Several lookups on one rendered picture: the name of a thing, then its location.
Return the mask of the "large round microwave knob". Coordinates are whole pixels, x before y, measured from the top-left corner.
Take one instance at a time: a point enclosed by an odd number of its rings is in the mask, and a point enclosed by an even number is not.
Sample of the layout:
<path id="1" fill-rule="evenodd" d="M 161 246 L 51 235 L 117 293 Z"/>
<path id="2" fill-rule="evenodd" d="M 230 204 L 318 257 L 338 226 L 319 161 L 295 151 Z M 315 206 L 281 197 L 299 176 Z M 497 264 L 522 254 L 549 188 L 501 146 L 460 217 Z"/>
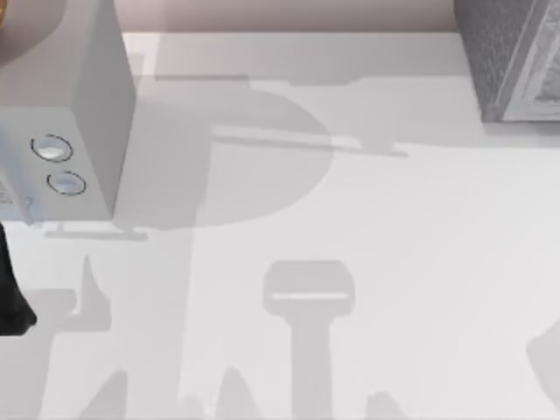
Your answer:
<path id="1" fill-rule="evenodd" d="M 65 138 L 54 134 L 32 138 L 30 146 L 36 156 L 52 163 L 65 162 L 74 154 L 73 146 Z"/>

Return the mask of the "small round microwave knob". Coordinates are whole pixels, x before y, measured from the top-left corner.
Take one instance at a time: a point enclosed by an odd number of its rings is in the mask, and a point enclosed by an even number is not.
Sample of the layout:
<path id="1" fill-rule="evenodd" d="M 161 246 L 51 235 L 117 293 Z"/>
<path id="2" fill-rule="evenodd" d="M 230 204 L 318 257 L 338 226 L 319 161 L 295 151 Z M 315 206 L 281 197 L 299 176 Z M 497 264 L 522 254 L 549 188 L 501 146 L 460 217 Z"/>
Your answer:
<path id="1" fill-rule="evenodd" d="M 46 177 L 46 183 L 57 194 L 64 196 L 78 196 L 87 189 L 86 181 L 72 171 L 50 174 Z"/>

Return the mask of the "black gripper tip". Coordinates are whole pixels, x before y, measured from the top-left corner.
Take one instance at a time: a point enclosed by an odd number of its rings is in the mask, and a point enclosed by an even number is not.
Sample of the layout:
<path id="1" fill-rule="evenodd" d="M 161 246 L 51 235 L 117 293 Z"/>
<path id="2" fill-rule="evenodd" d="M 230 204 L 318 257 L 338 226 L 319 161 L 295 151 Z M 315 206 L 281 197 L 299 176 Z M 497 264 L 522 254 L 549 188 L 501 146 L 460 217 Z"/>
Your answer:
<path id="1" fill-rule="evenodd" d="M 0 337 L 22 336 L 38 318 L 15 277 L 4 225 L 0 222 Z"/>

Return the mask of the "pale microwave oven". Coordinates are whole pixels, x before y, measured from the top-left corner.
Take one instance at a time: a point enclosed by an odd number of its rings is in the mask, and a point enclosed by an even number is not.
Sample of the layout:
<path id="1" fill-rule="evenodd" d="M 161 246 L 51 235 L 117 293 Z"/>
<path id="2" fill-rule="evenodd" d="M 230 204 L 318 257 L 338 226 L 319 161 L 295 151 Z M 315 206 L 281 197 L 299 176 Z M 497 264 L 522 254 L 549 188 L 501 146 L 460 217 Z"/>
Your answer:
<path id="1" fill-rule="evenodd" d="M 0 0 L 0 221 L 112 218 L 136 107 L 115 0 Z M 36 156 L 35 137 L 73 146 L 61 163 Z M 75 172 L 78 196 L 46 177 Z"/>

